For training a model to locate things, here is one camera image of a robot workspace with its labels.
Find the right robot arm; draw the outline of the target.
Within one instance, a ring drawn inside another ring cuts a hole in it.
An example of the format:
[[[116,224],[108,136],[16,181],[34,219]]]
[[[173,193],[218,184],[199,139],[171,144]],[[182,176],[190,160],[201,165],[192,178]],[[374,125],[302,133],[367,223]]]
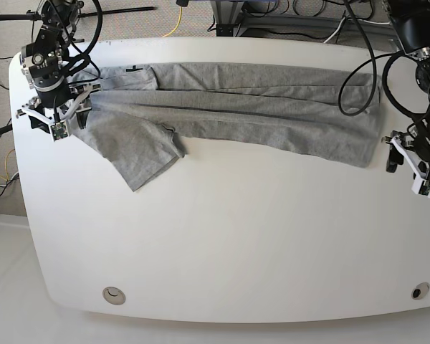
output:
[[[22,105],[16,115],[27,115],[33,129],[39,128],[49,133],[53,140],[70,135],[67,120],[74,116],[79,119],[79,126],[84,128],[87,113],[92,109],[90,95],[101,90],[97,82],[99,77],[72,80],[88,65],[98,69],[90,53],[101,33],[103,12],[99,1],[93,4],[97,25],[87,48],[75,48],[77,20],[83,3],[46,1],[42,7],[42,27],[37,38],[22,48],[19,57],[21,71],[37,95]],[[77,50],[77,55],[70,54],[70,47]]]

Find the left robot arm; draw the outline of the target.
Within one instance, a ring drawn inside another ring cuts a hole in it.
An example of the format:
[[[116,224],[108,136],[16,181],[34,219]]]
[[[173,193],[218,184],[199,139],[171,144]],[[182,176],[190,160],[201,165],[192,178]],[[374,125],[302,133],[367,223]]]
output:
[[[400,50],[387,61],[382,85],[391,104],[412,120],[416,132],[412,135],[411,149],[426,168],[425,179],[430,180],[430,1],[384,1],[383,7],[398,38]],[[389,70],[400,58],[416,63],[416,83],[429,101],[424,113],[406,109],[387,86]]]

